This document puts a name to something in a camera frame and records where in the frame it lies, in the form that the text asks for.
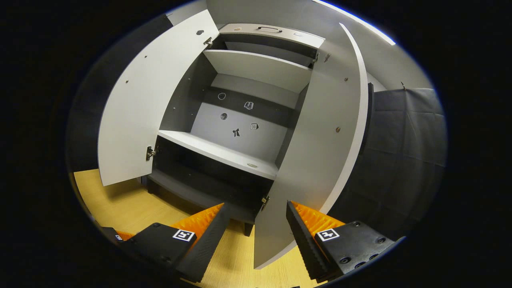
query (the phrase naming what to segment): orange gripper pad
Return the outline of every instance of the orange gripper pad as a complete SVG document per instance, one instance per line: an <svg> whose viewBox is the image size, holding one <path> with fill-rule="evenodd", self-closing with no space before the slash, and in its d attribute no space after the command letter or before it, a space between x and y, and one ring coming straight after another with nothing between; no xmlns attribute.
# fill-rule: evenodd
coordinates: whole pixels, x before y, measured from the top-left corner
<svg viewBox="0 0 512 288"><path fill-rule="evenodd" d="M219 205L210 207L199 213L191 215L185 219L182 219L172 224L171 227L191 231L196 234L197 239L190 247L190 249L192 249L192 247L194 247L194 245L201 238L201 236L203 236L203 233L206 231L210 223L213 221L217 213L220 211L222 205L224 205L224 203L221 203Z"/></svg>
<svg viewBox="0 0 512 288"><path fill-rule="evenodd" d="M302 222L304 222L308 228L308 231L311 233L313 239L315 238L315 234L318 232L345 225L345 223L332 218L331 216L327 216L324 213L311 209L295 201L292 201L291 203L297 210L302 219Z"/></svg>

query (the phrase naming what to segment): white cabinet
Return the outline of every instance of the white cabinet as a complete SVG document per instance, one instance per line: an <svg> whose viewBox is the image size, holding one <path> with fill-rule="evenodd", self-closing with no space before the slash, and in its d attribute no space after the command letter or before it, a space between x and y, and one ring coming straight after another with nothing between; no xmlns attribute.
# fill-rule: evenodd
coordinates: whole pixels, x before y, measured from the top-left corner
<svg viewBox="0 0 512 288"><path fill-rule="evenodd" d="M227 42L259 46L234 51ZM156 38L118 79L100 125L101 180L147 175L148 187L199 206L227 203L246 234L255 224L254 267L262 268L294 245L287 200L324 213L334 204L367 107L365 66L343 25L327 39L258 24L219 32L205 10ZM161 151L146 160L155 146Z"/></svg>
<svg viewBox="0 0 512 288"><path fill-rule="evenodd" d="M155 147L167 103L185 71L206 48L204 42L218 35L204 10L157 37L127 66L101 118L98 164L104 186L151 173L153 160L146 160L146 150Z"/></svg>

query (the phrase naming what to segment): mounting bolt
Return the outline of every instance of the mounting bolt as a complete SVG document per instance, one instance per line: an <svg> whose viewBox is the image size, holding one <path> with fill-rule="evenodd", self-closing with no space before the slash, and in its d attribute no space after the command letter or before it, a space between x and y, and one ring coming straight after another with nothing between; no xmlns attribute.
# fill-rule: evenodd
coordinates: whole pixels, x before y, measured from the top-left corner
<svg viewBox="0 0 512 288"><path fill-rule="evenodd" d="M342 258L339 262L341 264L347 264L348 262L350 262L350 257L345 257L345 258Z"/></svg>

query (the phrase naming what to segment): wooden floor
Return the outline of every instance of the wooden floor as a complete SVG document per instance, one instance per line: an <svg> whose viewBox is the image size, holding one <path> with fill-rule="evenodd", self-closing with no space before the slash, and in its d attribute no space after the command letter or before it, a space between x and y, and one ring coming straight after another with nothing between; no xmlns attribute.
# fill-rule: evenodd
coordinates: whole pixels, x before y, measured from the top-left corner
<svg viewBox="0 0 512 288"><path fill-rule="evenodd" d="M135 179L103 187L97 169L76 172L75 178L96 221L118 231L137 233L154 222L171 225L202 210L164 190L149 194ZM195 285L239 288L319 285L309 279L297 247L269 266L254 270L254 229L250 237L244 236L243 229L243 223L231 220L203 280Z"/></svg>

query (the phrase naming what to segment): cabinet door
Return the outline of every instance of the cabinet door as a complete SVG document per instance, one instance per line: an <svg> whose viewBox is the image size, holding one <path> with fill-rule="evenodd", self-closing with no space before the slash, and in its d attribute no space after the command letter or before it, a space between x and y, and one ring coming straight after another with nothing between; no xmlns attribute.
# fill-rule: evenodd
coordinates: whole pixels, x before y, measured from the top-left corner
<svg viewBox="0 0 512 288"><path fill-rule="evenodd" d="M270 189L270 199L256 217L256 269L295 247L286 220L286 201L327 213L347 182L361 146L368 110L368 81L361 52L342 24L318 52L304 105Z"/></svg>
<svg viewBox="0 0 512 288"><path fill-rule="evenodd" d="M219 31L204 10L158 36L132 60L106 102L98 138L98 164L104 186L151 173L167 104L188 67Z"/></svg>

